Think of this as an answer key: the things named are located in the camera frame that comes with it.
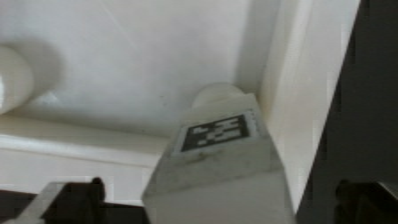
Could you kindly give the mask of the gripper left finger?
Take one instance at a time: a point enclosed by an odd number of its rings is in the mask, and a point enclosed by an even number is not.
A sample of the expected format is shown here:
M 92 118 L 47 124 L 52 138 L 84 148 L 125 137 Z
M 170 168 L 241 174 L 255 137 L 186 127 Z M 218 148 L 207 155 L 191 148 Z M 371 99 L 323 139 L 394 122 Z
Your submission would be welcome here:
M 0 189 L 0 224 L 148 224 L 141 206 L 104 201 L 104 183 L 49 182 L 36 194 Z

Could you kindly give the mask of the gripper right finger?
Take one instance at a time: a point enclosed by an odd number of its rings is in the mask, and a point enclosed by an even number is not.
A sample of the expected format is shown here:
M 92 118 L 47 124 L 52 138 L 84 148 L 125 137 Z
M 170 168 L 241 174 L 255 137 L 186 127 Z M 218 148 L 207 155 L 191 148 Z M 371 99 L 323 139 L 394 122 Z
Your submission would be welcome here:
M 339 182 L 333 224 L 398 224 L 395 183 Z

